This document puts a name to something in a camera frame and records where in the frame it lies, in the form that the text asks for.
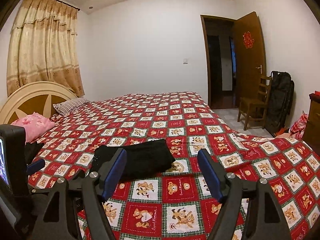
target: black backpack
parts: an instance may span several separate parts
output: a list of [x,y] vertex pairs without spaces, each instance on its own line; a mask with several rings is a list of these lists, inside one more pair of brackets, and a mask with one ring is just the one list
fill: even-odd
[[294,82],[287,72],[272,71],[271,77],[266,129],[270,134],[275,135],[284,127],[285,119],[290,114]]

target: tiled floor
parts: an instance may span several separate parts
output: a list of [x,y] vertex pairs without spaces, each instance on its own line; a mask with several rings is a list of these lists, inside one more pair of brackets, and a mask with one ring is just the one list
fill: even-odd
[[238,109],[216,109],[213,111],[223,119],[226,124],[233,130],[236,130],[241,133],[256,135],[259,137],[269,137],[272,136],[267,132],[266,129],[261,128],[261,122],[253,122],[249,121],[247,130],[243,130],[244,126],[244,116],[242,115],[240,118],[240,122],[237,122],[238,118]]

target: red paper decoration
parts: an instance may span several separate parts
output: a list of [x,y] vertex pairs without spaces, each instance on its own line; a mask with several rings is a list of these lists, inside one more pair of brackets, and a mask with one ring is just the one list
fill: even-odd
[[254,39],[251,38],[251,33],[250,32],[244,33],[243,38],[244,38],[243,44],[245,45],[246,49],[252,48]]

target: door frame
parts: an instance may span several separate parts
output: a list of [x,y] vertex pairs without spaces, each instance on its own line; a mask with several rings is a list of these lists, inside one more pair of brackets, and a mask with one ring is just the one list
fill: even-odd
[[210,59],[209,59],[209,47],[208,47],[208,39],[207,39],[207,31],[205,29],[204,19],[217,19],[217,20],[224,20],[224,21],[231,21],[235,22],[235,19],[218,17],[218,16],[211,16],[211,15],[202,15],[200,14],[202,30],[204,35],[204,46],[205,46],[205,54],[207,58],[207,76],[208,76],[208,105],[211,105],[211,73],[210,73]]

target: door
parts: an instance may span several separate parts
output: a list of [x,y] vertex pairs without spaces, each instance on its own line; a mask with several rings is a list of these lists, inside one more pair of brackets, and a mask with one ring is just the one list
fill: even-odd
[[257,98],[261,74],[266,75],[266,55],[260,20],[252,12],[235,21],[236,105],[240,98]]
[[210,79],[211,79],[211,101],[215,101],[222,94],[222,67],[219,36],[207,35]]

